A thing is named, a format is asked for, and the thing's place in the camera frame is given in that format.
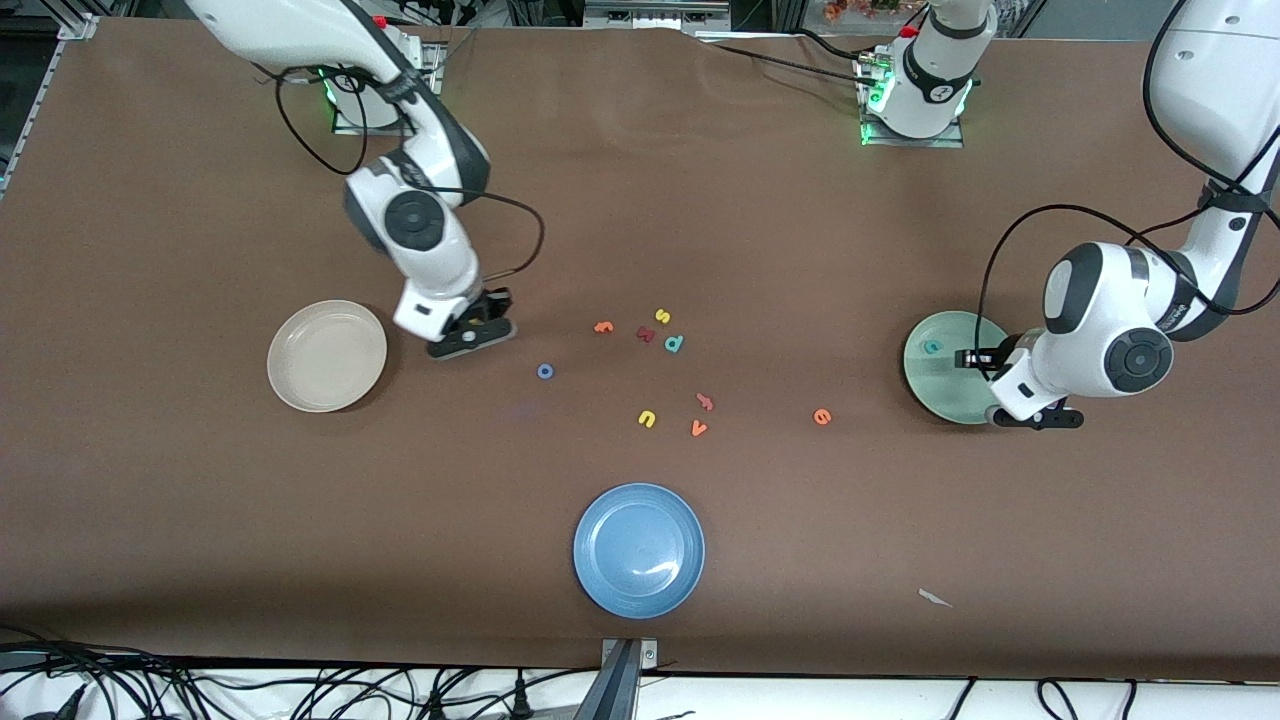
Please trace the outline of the beige brown plate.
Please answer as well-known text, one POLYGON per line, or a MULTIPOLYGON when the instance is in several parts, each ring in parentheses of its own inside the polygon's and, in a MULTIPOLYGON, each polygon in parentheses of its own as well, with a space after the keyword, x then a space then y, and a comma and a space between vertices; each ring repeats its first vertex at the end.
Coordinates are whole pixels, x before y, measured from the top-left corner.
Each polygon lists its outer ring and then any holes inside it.
POLYGON ((335 413, 357 404, 380 380, 388 341, 361 304, 332 299, 300 309, 268 350, 275 396, 302 413, 335 413))

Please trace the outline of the aluminium frame profile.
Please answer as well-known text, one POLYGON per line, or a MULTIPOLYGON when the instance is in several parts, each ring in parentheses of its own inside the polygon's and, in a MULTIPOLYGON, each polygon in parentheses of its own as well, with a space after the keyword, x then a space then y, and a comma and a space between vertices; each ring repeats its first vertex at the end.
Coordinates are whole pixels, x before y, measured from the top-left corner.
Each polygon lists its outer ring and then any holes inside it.
POLYGON ((92 37, 99 19, 88 0, 0 0, 0 199, 67 46, 92 37))

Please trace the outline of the blue plate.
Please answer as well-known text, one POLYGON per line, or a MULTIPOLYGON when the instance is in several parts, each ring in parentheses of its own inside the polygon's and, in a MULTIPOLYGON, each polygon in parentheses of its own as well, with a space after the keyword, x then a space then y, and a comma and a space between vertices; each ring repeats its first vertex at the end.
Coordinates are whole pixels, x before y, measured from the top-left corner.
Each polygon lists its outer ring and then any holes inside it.
POLYGON ((572 543, 586 596, 628 620, 673 612, 696 589, 707 541, 692 507, 653 483, 609 488, 585 509, 572 543))

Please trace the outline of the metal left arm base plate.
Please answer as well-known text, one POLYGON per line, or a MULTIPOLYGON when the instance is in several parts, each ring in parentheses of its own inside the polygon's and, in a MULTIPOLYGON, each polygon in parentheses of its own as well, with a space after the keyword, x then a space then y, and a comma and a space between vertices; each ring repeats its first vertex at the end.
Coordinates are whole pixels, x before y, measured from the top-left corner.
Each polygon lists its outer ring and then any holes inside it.
POLYGON ((863 82, 858 90, 861 145, 960 149, 960 115, 973 82, 963 79, 956 86, 927 81, 920 88, 910 76, 896 73, 896 60, 864 53, 852 63, 855 77, 863 82))

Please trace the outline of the grey equipment box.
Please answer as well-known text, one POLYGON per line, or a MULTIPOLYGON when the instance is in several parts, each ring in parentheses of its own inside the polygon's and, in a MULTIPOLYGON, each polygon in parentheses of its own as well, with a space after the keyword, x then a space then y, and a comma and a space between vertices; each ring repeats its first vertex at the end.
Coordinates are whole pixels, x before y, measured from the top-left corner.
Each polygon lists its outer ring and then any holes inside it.
POLYGON ((730 32, 731 6, 730 0, 584 0, 582 27, 730 32))

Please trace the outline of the brown table cover sheet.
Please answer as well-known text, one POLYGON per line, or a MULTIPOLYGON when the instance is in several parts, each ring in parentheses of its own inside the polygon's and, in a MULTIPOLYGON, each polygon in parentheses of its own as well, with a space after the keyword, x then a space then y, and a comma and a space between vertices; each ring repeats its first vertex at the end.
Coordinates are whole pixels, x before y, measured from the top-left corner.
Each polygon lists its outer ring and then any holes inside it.
POLYGON ((0 623, 229 657, 566 667, 646 635, 680 671, 1280 680, 1280 301, 1078 430, 951 427, 900 372, 1025 210, 1194 206, 1146 47, 993 44, 943 150, 861 146, 842 85, 673 31, 451 42, 492 190, 547 220, 518 333, 436 361, 389 329, 375 391, 325 414, 273 393, 273 336, 402 287, 342 178, 196 22, 67 47, 0 200, 0 623), (652 620, 573 569, 627 483, 707 541, 652 620))

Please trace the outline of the green plate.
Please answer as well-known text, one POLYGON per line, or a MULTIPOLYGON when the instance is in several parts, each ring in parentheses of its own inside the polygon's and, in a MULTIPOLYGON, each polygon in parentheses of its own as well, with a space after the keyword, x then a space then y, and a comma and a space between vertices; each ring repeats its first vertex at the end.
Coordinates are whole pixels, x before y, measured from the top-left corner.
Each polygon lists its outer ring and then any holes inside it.
POLYGON ((1007 333, 968 311, 936 313, 911 329, 902 350, 902 373, 916 400, 936 416, 959 425, 986 424, 986 411, 997 401, 978 370, 955 366, 963 348, 993 348, 1007 333), (943 351, 933 356, 922 342, 937 338, 943 351))

